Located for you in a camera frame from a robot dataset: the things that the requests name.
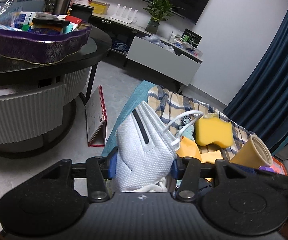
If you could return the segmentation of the white face mask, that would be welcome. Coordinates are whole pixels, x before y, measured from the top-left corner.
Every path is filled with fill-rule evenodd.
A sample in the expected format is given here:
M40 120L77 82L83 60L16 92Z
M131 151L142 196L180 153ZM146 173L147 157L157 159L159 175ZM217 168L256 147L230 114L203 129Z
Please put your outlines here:
M192 122L176 137L181 118L186 115L192 117ZM142 101L125 126L120 126L116 174L110 189L113 192L166 192L167 176L180 148L181 133L202 116L203 112L190 110L164 124L149 104Z

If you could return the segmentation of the yellow sponge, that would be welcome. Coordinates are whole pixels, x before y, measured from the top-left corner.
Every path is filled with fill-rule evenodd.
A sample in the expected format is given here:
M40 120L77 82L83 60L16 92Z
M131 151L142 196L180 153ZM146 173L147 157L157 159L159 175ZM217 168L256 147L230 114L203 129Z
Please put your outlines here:
M200 146L215 144L220 148L228 148L233 145L232 123L217 116L203 116L195 123L195 137Z

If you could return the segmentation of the teal knitted cloth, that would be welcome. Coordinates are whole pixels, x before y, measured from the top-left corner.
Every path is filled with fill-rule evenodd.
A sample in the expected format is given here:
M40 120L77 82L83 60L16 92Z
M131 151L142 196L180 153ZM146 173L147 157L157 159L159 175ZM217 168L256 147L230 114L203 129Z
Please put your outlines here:
M177 130L175 136L179 137L179 133L180 130L185 127L186 125L188 125L190 122L192 122L192 117L190 115L186 115L184 117L181 118L181 125L179 126L179 129ZM194 141L194 124L191 124L190 126L188 126L183 133L181 133L182 137L186 137L187 139L190 139L192 141Z

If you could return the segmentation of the yellow cleaning cloth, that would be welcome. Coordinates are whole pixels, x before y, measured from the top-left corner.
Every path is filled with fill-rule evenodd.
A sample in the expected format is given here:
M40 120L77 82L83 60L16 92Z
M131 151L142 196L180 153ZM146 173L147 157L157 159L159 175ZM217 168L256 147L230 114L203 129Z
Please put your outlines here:
M215 164L217 159L224 159L221 155L220 150L214 152L200 153L197 144L188 139L187 137L182 136L180 142L180 148L177 150L177 155L181 158L191 157L201 161L201 163L210 163Z

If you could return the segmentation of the plaid blanket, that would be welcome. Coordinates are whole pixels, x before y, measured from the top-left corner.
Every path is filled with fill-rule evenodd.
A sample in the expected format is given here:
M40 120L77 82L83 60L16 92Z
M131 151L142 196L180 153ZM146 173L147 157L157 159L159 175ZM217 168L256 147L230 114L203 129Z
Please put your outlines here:
M225 122L231 121L219 109L197 99L188 98L171 92L160 85L154 86L148 91L148 104L153 110L155 110L155 113L164 124L168 124L169 121L175 118L178 114L189 110L199 110L205 114L216 113L221 120ZM253 134L252 131L248 131L235 122L231 122L231 124L233 144L232 146L221 150L222 157L224 157L225 160L231 160Z

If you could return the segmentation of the red desk calendar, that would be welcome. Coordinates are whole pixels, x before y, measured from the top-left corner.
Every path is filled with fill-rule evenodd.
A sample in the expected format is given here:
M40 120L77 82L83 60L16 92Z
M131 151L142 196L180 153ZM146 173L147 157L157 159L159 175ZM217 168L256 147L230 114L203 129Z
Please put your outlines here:
M107 111L102 86L92 93L85 107L87 141L89 147L104 147L107 137Z

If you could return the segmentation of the teal cushion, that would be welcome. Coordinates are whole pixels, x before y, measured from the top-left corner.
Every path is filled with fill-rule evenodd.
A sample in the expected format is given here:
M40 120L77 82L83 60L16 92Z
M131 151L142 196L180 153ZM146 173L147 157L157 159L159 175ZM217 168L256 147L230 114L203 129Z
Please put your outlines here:
M106 157L114 147L118 146L119 142L119 130L120 126L124 127L124 123L128 122L132 111L142 102L148 101L148 91L155 86L154 83L149 81L142 81L133 91L130 98L127 100L126 104L122 108L121 113L119 114L117 121L109 135L107 143L101 153L101 156Z

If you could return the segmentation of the beige paper cup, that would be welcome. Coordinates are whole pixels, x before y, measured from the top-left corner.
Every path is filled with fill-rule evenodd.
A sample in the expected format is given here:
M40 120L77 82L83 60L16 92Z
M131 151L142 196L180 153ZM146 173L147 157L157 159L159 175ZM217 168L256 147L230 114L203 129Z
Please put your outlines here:
M267 146L256 135L251 135L246 144L229 161L250 168L273 165L272 155Z

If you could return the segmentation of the purple tissue package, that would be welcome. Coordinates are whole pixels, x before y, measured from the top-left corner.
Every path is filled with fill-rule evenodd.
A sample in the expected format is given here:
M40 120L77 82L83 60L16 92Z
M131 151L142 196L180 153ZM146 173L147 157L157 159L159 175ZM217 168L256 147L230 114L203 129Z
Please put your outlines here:
M258 170L275 173L275 170L272 167L260 166Z

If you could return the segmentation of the orange storage box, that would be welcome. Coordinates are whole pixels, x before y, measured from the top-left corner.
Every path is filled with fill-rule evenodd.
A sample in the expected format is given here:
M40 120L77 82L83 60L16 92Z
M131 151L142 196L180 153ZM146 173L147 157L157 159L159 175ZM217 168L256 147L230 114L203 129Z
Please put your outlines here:
M284 164L281 161L279 161L278 159L276 159L275 157L273 157L272 159L273 159L273 164L272 164L271 168L273 169L273 171L277 174L288 176L288 172L287 172Z

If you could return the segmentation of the white TV cabinet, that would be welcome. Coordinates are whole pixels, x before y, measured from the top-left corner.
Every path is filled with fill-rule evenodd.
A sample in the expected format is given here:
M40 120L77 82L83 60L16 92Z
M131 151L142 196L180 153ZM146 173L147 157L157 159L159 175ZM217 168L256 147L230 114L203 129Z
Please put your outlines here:
M174 49L173 53L144 40L142 37L149 36L150 33L137 24L127 24L108 15L99 14L93 14L90 20L107 33L117 34L118 31L123 31L127 36L126 44L129 45L129 50L122 55L129 61L144 65L177 81L178 93L191 83L203 62L199 57L169 43L163 37L160 37L161 42L171 46Z

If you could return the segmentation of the blue curtain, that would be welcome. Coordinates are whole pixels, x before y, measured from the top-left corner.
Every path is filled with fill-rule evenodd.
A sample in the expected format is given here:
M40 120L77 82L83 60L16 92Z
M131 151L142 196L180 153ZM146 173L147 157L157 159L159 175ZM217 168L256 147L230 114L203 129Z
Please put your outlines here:
M224 109L269 149L288 135L288 10L266 53Z

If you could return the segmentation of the purple decorative tray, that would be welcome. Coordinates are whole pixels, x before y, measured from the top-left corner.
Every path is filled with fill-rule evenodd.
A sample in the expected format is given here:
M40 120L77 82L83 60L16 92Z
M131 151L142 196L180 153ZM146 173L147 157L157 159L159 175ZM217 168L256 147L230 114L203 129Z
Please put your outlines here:
M53 64L77 53L89 38L92 25L82 22L77 30L61 35L0 29L0 55L33 64Z

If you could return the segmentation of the white router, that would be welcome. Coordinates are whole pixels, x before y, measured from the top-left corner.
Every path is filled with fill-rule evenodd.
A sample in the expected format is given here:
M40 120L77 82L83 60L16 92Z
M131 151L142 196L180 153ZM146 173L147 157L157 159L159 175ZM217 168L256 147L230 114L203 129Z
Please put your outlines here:
M114 10L114 13L109 17L122 23L131 24L133 23L137 12L137 9L118 4Z

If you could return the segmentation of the potted green plant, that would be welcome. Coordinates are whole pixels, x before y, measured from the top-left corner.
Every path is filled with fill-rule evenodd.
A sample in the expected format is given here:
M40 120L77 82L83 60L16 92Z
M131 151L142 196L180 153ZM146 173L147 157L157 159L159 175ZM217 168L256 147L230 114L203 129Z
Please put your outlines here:
M156 34L160 22L167 21L174 15L174 9L183 9L173 5L169 0L151 0L148 1L146 7L143 8L151 16L145 31Z

